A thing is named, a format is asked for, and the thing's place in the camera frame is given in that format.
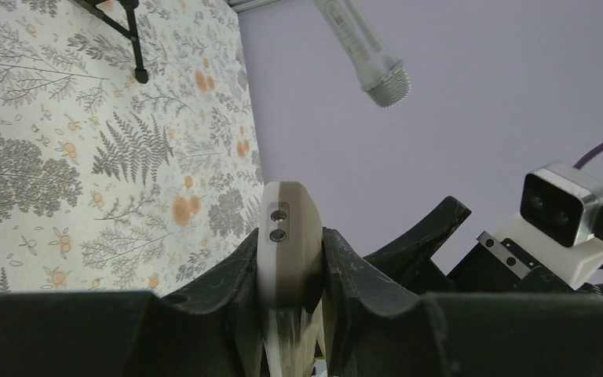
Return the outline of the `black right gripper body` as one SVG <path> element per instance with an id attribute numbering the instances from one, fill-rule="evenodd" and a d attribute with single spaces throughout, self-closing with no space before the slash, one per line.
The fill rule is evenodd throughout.
<path id="1" fill-rule="evenodd" d="M 585 293 L 603 296 L 603 284 L 582 284 L 572 288 L 537 259 L 506 238 L 496 242 L 482 233 L 477 244 L 451 270 L 442 273 L 429 261 L 411 280 L 411 291 L 481 293 Z"/>

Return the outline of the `white remote control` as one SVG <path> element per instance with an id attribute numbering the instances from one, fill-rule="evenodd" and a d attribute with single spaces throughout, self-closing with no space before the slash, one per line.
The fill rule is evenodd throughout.
<path id="1" fill-rule="evenodd" d="M 304 185 L 269 182 L 261 199 L 257 299 L 272 376 L 310 376 L 322 332 L 323 226 Z"/>

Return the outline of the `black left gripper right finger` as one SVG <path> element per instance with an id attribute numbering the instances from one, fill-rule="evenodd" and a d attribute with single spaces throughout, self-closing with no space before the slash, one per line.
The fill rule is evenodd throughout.
<path id="1" fill-rule="evenodd" d="M 603 376 L 603 297 L 416 295 L 325 229 L 332 376 Z"/>

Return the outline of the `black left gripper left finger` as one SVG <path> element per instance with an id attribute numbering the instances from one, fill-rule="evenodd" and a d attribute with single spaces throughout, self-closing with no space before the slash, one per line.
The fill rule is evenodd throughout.
<path id="1" fill-rule="evenodd" d="M 0 295 L 0 376 L 259 375 L 257 241 L 163 297 Z"/>

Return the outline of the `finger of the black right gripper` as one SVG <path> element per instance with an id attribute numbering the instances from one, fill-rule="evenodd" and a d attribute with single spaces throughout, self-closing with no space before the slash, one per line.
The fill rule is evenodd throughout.
<path id="1" fill-rule="evenodd" d="M 403 235 L 364 259 L 402 287 L 453 287 L 432 257 L 470 215 L 471 209 L 447 196 Z"/>

